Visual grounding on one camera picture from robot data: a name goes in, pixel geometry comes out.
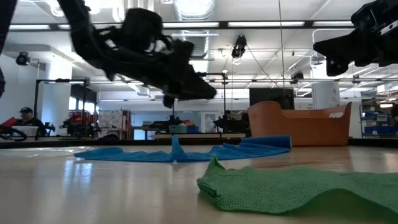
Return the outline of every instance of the blue towel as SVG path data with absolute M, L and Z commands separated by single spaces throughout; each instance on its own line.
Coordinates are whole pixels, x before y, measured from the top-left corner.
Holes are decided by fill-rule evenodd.
M 292 148 L 290 136 L 273 136 L 266 138 L 246 138 L 238 145 L 223 144 L 213 146 L 209 152 L 185 152 L 178 142 L 177 135 L 172 138 L 172 152 L 124 152 L 118 147 L 95 149 L 79 152 L 75 157 L 99 161 L 131 161 L 131 162 L 195 162 L 210 161 L 215 155 L 219 160 L 250 159 L 274 156 L 289 152 Z

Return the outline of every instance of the person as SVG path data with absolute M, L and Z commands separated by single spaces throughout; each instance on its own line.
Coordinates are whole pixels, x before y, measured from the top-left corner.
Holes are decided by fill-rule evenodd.
M 37 134 L 39 136 L 45 136 L 46 130 L 41 120 L 33 117 L 33 110 L 29 107 L 24 107 L 20 110 L 21 119 L 17 120 L 13 126 L 35 126 L 38 127 Z

